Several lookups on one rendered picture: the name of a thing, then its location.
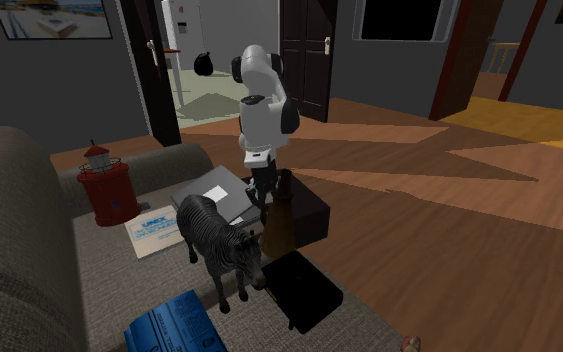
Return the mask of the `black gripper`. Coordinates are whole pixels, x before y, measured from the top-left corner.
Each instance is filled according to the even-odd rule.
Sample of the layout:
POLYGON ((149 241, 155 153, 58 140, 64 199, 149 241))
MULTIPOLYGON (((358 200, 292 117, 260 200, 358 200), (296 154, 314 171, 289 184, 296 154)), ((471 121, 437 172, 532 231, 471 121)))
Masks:
MULTIPOLYGON (((276 189, 278 183, 278 172, 275 163, 269 163, 266 167, 253 168, 252 178, 255 188, 261 192, 270 192, 276 189)), ((247 187, 245 192, 254 206, 262 207, 262 201, 257 197, 257 190, 247 187)))

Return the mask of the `brown bottle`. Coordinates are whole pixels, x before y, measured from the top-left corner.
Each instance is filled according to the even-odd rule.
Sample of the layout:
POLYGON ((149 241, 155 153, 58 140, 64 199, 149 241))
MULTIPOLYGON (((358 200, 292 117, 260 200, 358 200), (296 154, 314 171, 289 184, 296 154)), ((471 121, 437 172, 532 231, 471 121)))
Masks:
POLYGON ((289 169, 282 169, 279 173, 278 188, 272 193, 273 202, 267 211, 262 236, 262 252, 271 260, 276 260, 296 249, 292 213, 292 172, 289 169))

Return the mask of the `zebra figure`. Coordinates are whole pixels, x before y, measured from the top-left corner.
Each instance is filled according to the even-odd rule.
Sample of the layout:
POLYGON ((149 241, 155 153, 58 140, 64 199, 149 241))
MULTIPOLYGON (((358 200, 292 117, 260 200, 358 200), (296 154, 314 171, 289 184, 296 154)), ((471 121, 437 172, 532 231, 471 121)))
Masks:
POLYGON ((195 251, 205 259, 205 265, 212 277, 223 314, 230 312, 221 276, 235 271, 239 298, 249 298, 244 279, 248 278, 255 290, 263 290, 266 277, 262 271, 262 232, 247 232, 227 222, 217 211, 216 203, 203 195, 191 194, 178 206, 176 222, 184 238, 192 264, 198 261, 195 251))

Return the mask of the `dark robot stand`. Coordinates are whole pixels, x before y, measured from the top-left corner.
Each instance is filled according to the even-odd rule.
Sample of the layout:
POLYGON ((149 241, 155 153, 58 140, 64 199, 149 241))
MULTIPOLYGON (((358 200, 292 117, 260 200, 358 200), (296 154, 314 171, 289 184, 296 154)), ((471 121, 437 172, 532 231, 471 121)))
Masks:
MULTIPOLYGON (((276 189, 278 188, 280 179, 279 171, 280 170, 277 170, 278 183, 276 189)), ((291 179, 291 187, 293 193, 292 213, 294 217, 294 233, 297 249, 327 237, 330 219, 330 206, 293 175, 291 179)), ((268 192, 268 194, 272 197, 270 202, 262 200, 263 212, 261 215, 261 222, 263 226, 266 224, 267 211, 270 204, 273 202, 272 193, 275 190, 268 192)))

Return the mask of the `white booklet with blue print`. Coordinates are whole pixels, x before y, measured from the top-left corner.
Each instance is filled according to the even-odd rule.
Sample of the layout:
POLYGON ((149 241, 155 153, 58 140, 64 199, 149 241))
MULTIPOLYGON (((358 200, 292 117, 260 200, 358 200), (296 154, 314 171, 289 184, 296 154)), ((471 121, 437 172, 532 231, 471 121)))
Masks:
POLYGON ((176 210, 171 205, 140 214, 124 226, 138 259, 183 241, 176 222, 176 210))

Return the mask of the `black box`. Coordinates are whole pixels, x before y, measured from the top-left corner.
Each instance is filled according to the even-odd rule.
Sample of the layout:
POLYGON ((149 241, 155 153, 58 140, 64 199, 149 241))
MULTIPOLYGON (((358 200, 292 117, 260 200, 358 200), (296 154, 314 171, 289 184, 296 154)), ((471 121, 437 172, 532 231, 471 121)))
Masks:
POLYGON ((299 251, 262 267, 266 291, 289 320, 288 328, 308 333, 341 306, 342 290, 299 251))

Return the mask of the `dark open door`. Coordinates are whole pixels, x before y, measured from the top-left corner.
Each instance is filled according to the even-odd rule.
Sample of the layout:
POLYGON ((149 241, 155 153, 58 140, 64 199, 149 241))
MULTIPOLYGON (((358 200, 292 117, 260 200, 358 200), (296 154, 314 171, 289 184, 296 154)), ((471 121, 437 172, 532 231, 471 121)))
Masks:
POLYGON ((151 133, 164 147, 182 142, 155 0, 117 0, 151 133))

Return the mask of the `red lighthouse figure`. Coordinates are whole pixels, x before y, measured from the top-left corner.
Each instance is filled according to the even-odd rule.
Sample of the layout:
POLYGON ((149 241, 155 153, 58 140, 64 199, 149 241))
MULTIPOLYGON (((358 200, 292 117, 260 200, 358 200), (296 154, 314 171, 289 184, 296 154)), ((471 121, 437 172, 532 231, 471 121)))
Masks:
POLYGON ((109 150, 91 141, 84 154, 88 163, 80 167, 77 181, 89 198, 100 227, 125 223, 141 213, 141 205, 129 177, 129 165, 111 158, 109 150))

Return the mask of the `dark panelled door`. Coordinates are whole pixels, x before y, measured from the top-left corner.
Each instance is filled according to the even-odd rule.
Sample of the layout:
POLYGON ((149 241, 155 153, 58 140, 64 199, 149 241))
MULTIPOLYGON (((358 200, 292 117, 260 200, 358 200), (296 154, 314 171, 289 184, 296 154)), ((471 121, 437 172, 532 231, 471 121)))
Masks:
POLYGON ((328 119, 338 0, 279 0, 286 92, 299 113, 328 119))

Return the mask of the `blue book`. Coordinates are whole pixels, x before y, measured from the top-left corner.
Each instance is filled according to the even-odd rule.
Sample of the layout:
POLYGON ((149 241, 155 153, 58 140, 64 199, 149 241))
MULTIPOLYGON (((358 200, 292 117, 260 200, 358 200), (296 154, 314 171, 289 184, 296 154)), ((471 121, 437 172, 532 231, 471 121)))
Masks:
POLYGON ((128 352, 228 352, 194 290, 136 318, 124 338, 128 352))

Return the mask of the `grey fabric sofa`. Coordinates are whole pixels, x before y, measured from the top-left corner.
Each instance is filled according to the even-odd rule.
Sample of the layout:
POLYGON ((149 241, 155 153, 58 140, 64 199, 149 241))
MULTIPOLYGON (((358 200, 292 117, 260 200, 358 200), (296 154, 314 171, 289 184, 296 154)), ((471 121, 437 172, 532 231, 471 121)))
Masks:
POLYGON ((123 226, 100 227, 75 170, 57 172, 25 132, 0 127, 0 352, 127 352, 130 323, 194 291, 230 352, 398 352, 401 335, 351 293, 311 331, 264 291, 223 280, 218 307, 184 244, 138 259, 123 226))

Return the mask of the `brown wooden door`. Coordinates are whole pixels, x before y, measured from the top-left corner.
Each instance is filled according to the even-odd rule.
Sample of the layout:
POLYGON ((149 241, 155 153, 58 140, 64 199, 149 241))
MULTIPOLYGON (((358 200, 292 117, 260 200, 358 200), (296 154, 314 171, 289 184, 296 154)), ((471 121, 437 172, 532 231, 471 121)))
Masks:
POLYGON ((468 107, 503 3, 504 0, 461 0, 430 120, 443 119, 468 107))

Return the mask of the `black window with white frame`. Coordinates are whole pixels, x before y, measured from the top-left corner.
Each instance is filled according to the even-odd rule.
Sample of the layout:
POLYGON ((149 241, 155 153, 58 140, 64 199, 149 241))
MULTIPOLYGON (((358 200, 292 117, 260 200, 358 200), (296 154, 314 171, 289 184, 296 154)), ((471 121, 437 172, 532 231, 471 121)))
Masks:
POLYGON ((461 0, 356 0, 353 39, 445 42, 461 0))

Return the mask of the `framed beach wall picture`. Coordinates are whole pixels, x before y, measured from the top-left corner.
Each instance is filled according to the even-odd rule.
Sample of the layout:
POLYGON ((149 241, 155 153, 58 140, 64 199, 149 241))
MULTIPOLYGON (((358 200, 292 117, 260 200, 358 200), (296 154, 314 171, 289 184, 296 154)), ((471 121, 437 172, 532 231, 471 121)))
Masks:
POLYGON ((9 40, 111 39, 103 0, 0 0, 9 40))

